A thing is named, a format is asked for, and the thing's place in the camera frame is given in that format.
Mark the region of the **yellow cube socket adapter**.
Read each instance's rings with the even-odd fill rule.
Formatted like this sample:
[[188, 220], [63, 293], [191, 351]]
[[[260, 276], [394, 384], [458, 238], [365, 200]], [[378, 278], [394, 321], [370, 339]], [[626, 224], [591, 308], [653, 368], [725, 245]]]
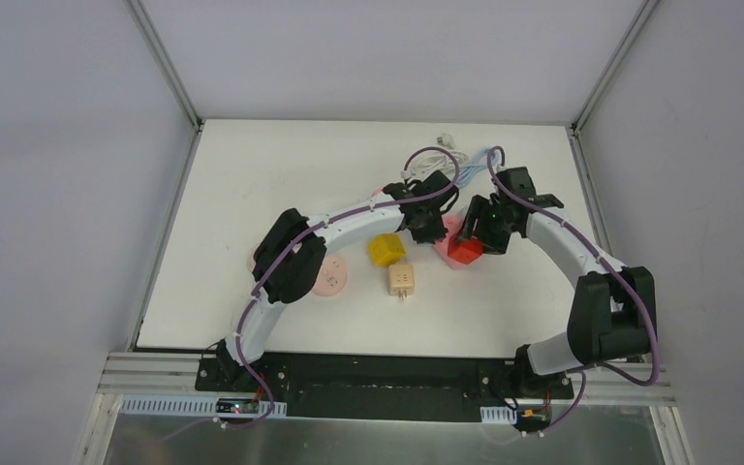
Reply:
[[367, 253], [373, 265], [389, 267], [406, 256], [405, 248], [397, 233], [377, 235], [367, 245]]

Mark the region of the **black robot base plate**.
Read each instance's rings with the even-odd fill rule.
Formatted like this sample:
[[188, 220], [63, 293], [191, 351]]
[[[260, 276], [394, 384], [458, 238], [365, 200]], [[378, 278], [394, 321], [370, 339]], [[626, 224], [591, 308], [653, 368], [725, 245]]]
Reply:
[[571, 400], [564, 375], [539, 377], [512, 358], [361, 356], [266, 352], [244, 368], [225, 349], [199, 361], [195, 388], [269, 390], [289, 417], [475, 422], [482, 408]]

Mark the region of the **round pink socket base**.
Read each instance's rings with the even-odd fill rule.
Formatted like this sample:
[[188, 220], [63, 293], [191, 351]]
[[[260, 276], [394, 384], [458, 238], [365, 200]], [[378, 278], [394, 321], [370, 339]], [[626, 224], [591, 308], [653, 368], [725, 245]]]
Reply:
[[337, 254], [324, 258], [311, 292], [320, 297], [338, 295], [346, 286], [348, 271], [344, 259]]

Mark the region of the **red cube socket adapter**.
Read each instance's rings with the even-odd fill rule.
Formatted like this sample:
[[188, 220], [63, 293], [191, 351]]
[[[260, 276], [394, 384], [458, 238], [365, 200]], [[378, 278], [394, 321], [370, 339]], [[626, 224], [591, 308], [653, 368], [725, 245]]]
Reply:
[[469, 265], [482, 255], [482, 244], [476, 238], [451, 240], [447, 246], [447, 256], [454, 264]]

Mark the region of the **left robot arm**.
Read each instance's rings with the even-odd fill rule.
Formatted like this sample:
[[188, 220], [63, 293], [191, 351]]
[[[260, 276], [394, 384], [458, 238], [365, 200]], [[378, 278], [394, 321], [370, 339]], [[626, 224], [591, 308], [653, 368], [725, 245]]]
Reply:
[[255, 283], [246, 308], [216, 346], [220, 380], [238, 392], [256, 382], [254, 362], [263, 356], [269, 334], [286, 307], [312, 291], [328, 255], [385, 233], [408, 231], [417, 243], [439, 240], [447, 232], [442, 210], [457, 196], [454, 180], [436, 170], [331, 213], [285, 210], [253, 253]]

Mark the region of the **pink triangular power socket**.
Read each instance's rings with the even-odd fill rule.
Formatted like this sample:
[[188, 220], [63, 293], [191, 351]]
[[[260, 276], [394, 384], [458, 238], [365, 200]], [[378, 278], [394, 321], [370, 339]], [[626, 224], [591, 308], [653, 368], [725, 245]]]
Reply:
[[436, 241], [433, 244], [434, 250], [437, 253], [437, 255], [440, 257], [440, 259], [450, 269], [454, 269], [454, 270], [462, 269], [465, 267], [464, 263], [460, 263], [456, 261], [449, 255], [450, 242], [453, 239], [454, 235], [459, 232], [461, 228], [461, 224], [462, 224], [462, 220], [455, 214], [444, 216], [443, 225], [447, 232], [441, 240]]

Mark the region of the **beige cube socket adapter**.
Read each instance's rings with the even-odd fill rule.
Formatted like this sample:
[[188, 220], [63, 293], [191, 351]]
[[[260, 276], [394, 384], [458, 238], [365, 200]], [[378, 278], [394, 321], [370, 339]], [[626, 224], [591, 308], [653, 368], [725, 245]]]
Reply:
[[388, 293], [401, 300], [415, 291], [414, 268], [410, 263], [394, 263], [387, 269]]

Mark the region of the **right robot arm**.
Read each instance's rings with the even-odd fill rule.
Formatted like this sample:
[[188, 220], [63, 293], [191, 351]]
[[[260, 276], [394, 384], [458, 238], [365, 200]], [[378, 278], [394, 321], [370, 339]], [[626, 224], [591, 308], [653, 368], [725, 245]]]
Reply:
[[517, 233], [543, 250], [573, 287], [566, 328], [516, 350], [511, 390], [533, 397], [568, 373], [641, 355], [652, 358], [648, 378], [616, 372], [637, 386], [654, 385], [661, 361], [652, 273], [625, 265], [591, 241], [556, 196], [537, 192], [527, 168], [490, 175], [494, 193], [472, 198], [453, 244], [475, 241], [485, 255], [503, 255]]

